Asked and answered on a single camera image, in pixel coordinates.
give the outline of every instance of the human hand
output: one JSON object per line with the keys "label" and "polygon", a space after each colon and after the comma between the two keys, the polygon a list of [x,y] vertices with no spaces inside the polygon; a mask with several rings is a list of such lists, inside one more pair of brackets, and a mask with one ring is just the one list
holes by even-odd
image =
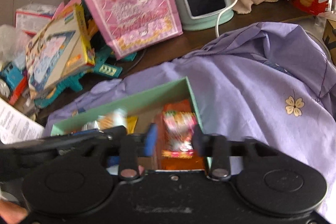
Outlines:
{"label": "human hand", "polygon": [[0,217],[7,224],[18,224],[26,218],[28,212],[12,202],[0,199]]}

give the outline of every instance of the brown desk surface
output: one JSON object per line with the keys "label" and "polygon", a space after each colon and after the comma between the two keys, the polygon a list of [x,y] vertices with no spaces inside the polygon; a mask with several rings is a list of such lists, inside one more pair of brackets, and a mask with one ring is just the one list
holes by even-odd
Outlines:
{"label": "brown desk surface", "polygon": [[[293,21],[306,16],[308,16],[307,13],[296,9],[287,0],[279,0],[279,2],[276,3],[261,3],[260,5],[254,5],[250,14],[235,14],[229,22],[220,25],[219,33],[225,33],[246,27],[259,21],[284,22]],[[203,47],[206,43],[214,40],[215,38],[216,35],[214,28],[203,31],[185,31],[184,34],[179,37],[147,48],[143,59],[132,70],[130,70],[127,75],[131,75],[146,68],[181,57],[192,50]],[[130,67],[129,64],[123,64],[122,66],[125,70],[127,70],[127,67]],[[38,114],[38,120],[41,121],[41,119],[46,118],[51,112],[67,105],[103,80],[109,80],[109,78],[92,73],[86,74],[80,80],[80,83],[84,88],[81,92],[76,93],[70,89],[66,89],[51,105],[40,111]]]}

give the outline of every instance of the white box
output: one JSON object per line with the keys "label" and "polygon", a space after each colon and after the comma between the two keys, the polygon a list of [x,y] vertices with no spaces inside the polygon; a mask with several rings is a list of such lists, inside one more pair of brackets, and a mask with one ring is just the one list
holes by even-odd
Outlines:
{"label": "white box", "polygon": [[36,35],[47,25],[57,7],[43,4],[28,4],[16,10],[16,28],[28,35]]}

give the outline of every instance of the white plastic bag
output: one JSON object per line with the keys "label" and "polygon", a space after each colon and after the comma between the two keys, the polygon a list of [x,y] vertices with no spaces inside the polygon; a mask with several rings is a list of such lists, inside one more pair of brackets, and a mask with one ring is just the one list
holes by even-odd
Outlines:
{"label": "white plastic bag", "polygon": [[26,67],[25,47],[30,39],[26,33],[13,26],[0,26],[0,70],[12,61],[19,69]]}

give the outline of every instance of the cream flower print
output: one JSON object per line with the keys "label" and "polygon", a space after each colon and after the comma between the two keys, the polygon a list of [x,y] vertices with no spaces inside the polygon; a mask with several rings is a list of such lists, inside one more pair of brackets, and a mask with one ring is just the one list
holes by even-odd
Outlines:
{"label": "cream flower print", "polygon": [[295,100],[292,96],[290,96],[288,97],[288,99],[286,99],[286,103],[288,105],[286,106],[288,115],[292,113],[294,113],[295,117],[302,115],[302,111],[300,108],[302,108],[305,105],[305,103],[302,101],[302,98]]}

